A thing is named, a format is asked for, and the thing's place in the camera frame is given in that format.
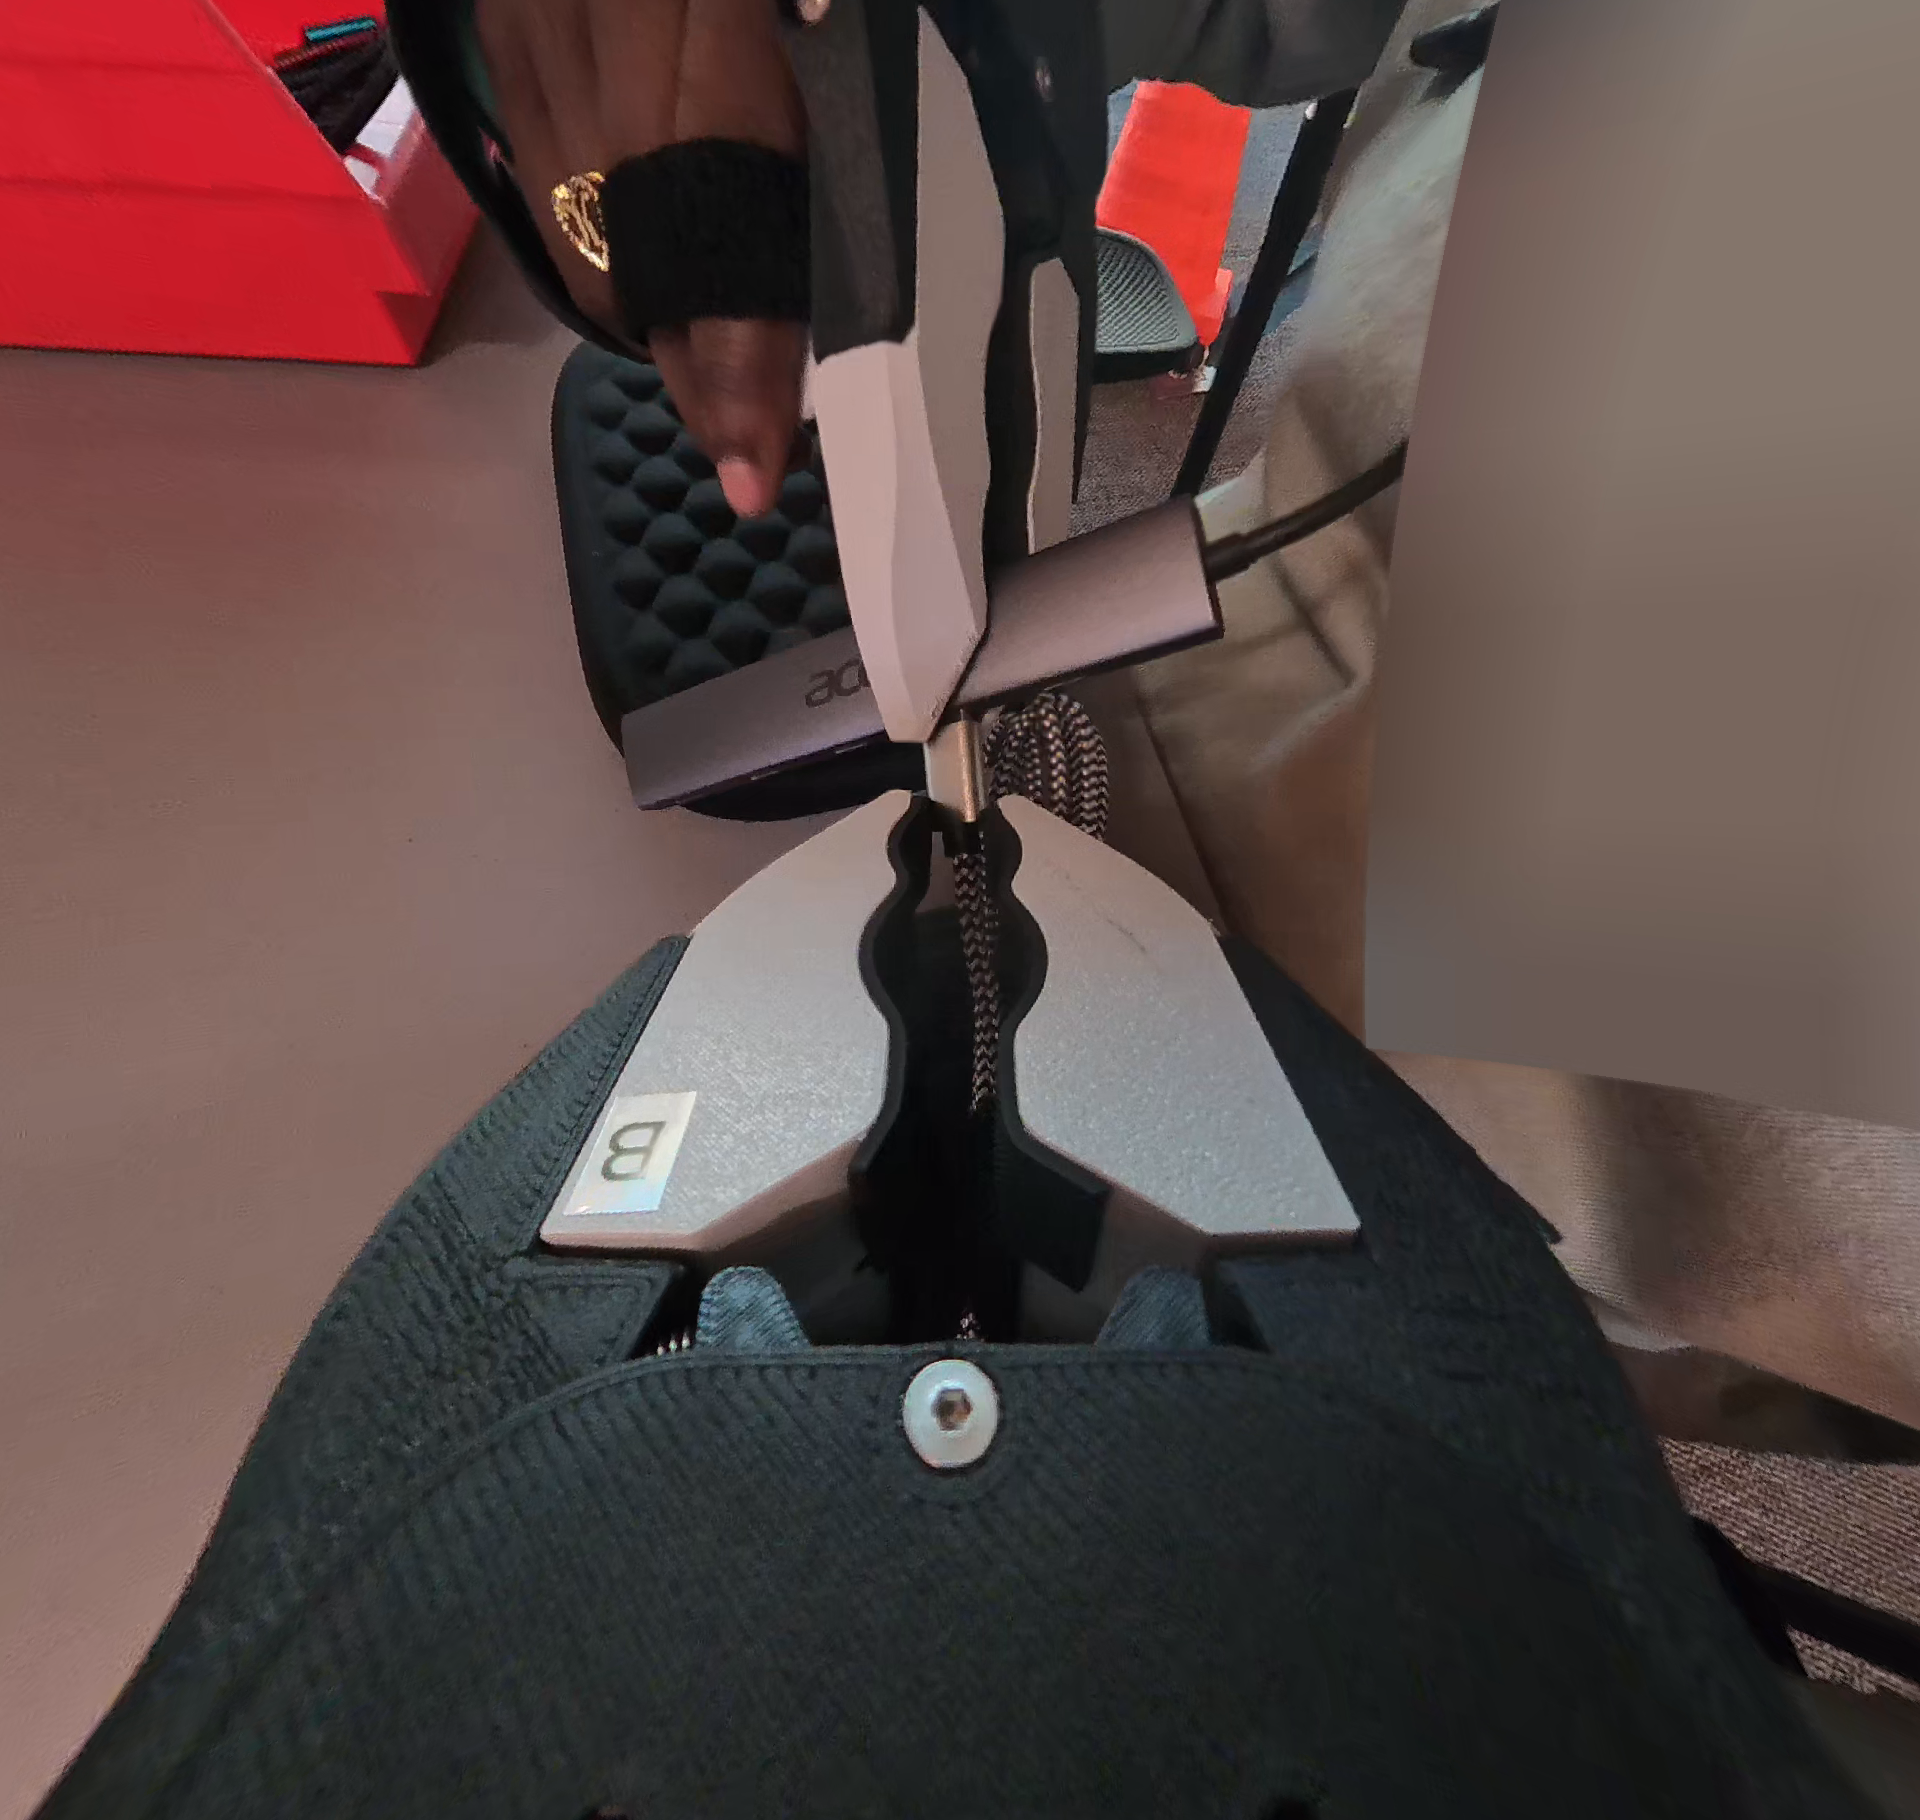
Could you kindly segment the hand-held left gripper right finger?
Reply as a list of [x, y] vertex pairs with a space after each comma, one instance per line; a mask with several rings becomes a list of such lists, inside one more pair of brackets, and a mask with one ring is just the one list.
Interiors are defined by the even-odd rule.
[[996, 1229], [1030, 1293], [1343, 1248], [1359, 1217], [1213, 924], [1023, 796], [989, 826]]

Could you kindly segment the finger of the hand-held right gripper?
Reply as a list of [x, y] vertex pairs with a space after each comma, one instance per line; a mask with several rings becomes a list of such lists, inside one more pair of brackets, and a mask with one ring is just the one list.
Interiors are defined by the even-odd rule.
[[1037, 260], [1028, 287], [1036, 458], [1024, 497], [1028, 551], [1068, 537], [1080, 452], [1082, 309], [1058, 257]]
[[914, 319], [811, 361], [842, 590], [880, 726], [934, 737], [986, 633], [988, 350], [1003, 223], [973, 93], [927, 8], [914, 51]]

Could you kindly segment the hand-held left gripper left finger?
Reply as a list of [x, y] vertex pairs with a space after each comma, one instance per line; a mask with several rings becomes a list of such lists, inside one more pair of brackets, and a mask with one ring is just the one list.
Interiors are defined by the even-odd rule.
[[888, 790], [697, 923], [541, 1222], [560, 1253], [851, 1273], [848, 1169], [882, 1106], [888, 1024], [860, 944], [900, 887]]

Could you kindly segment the grey usb hub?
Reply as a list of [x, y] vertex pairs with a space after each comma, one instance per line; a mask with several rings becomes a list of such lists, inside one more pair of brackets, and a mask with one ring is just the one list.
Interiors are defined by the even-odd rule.
[[[947, 720], [1210, 642], [1221, 631], [1195, 504], [1175, 499], [1015, 559], [991, 583], [988, 631]], [[727, 822], [839, 813], [922, 785], [890, 741], [841, 628], [622, 720], [632, 804]]]

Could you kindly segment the red plastic bin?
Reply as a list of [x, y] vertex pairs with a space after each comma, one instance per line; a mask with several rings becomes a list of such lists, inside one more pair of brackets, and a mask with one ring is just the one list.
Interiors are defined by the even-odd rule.
[[382, 0], [2, 0], [4, 346], [420, 362], [476, 214]]

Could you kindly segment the person's right hand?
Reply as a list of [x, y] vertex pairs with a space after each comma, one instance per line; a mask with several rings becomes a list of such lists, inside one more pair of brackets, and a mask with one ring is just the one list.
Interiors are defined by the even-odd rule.
[[[675, 143], [727, 139], [805, 158], [805, 111], [774, 0], [474, 0], [493, 111], [572, 303], [618, 324], [609, 274], [567, 243], [552, 192]], [[650, 350], [729, 508], [777, 499], [799, 429], [806, 329], [699, 319]]]

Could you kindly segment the black mesh chair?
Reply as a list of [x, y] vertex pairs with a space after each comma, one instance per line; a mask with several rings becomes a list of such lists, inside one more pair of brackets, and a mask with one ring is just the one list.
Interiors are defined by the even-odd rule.
[[1191, 371], [1200, 355], [1195, 317], [1173, 274], [1143, 239], [1099, 226], [1089, 384], [1132, 384]]

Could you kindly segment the red plastic crate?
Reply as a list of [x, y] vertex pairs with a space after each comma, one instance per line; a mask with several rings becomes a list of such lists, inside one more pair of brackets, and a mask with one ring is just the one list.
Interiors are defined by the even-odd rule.
[[1099, 226], [1157, 254], [1200, 346], [1218, 340], [1232, 291], [1224, 250], [1249, 123], [1251, 108], [1200, 85], [1143, 80], [1099, 190]]

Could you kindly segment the black padded wrist rest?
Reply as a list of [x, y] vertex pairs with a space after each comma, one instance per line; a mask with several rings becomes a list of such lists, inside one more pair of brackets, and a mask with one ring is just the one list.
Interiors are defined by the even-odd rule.
[[816, 428], [739, 518], [647, 361], [576, 344], [552, 402], [572, 627], [613, 745], [624, 718], [848, 624]]

